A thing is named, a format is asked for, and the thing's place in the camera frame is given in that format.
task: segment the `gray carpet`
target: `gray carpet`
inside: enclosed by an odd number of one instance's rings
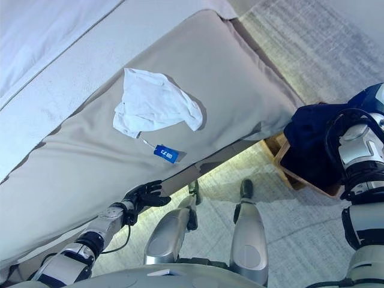
[[[320,0],[258,0],[241,21],[307,104],[384,81],[384,52]]]
[[[203,202],[197,207],[199,228],[185,236],[181,257],[205,257],[229,262],[235,203],[239,186],[250,178],[262,215],[270,260],[269,287],[305,287],[345,276],[353,250],[344,240],[340,212],[346,202],[308,188],[291,191],[280,180],[259,144],[233,157],[199,179]],[[144,212],[132,228],[127,248],[99,258],[94,275],[142,264],[143,251],[159,219],[187,195],[182,189],[164,208]],[[111,244],[124,243],[127,230]]]

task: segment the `wooden box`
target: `wooden box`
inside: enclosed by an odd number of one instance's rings
[[[342,193],[343,187],[341,185],[332,185],[322,190],[281,165],[281,160],[290,148],[283,133],[265,139],[261,145],[273,164],[277,167],[280,177],[288,187],[299,190],[305,186],[309,186],[315,191],[331,198],[338,198]]]

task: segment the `white towel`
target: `white towel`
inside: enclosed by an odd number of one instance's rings
[[[115,109],[113,127],[137,138],[141,131],[154,131],[185,121],[196,131],[203,115],[196,102],[160,73],[124,69],[124,93]]]

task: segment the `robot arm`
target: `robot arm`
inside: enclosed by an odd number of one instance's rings
[[[134,225],[144,206],[164,206],[170,202],[170,197],[160,197],[160,184],[161,181],[155,181],[138,186],[121,202],[110,205],[90,222],[74,243],[48,260],[32,280],[49,287],[64,287],[89,278],[97,257],[113,236],[125,225]]]
[[[361,106],[337,115],[325,139],[343,176],[341,198],[352,203],[341,216],[346,240],[357,250],[347,277],[333,283],[339,287],[384,284],[384,84],[364,92]]]

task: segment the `navy fabric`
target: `navy fabric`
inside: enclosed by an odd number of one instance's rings
[[[285,160],[288,169],[312,184],[326,188],[341,179],[337,167],[325,151],[325,134],[330,120],[342,110],[360,108],[368,113],[384,112],[384,105],[375,99],[382,83],[368,87],[345,104],[315,104],[300,107],[285,127],[290,150]]]

